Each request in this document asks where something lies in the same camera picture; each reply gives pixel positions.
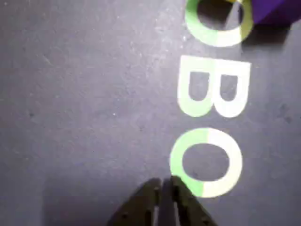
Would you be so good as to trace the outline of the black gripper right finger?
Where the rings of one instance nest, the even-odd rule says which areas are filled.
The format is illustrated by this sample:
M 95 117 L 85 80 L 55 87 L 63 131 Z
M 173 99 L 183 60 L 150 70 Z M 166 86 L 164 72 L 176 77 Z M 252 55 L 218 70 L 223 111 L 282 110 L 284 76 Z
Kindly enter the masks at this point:
M 172 200 L 177 204 L 181 226 L 218 226 L 178 176 L 171 176 Z

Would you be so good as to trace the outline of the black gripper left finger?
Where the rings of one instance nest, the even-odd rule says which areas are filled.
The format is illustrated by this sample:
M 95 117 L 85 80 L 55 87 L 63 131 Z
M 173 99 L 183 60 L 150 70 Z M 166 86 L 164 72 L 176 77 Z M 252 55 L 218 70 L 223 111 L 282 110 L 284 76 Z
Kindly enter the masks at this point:
M 111 216 L 108 226 L 154 226 L 157 223 L 162 184 L 160 178 L 144 182 Z

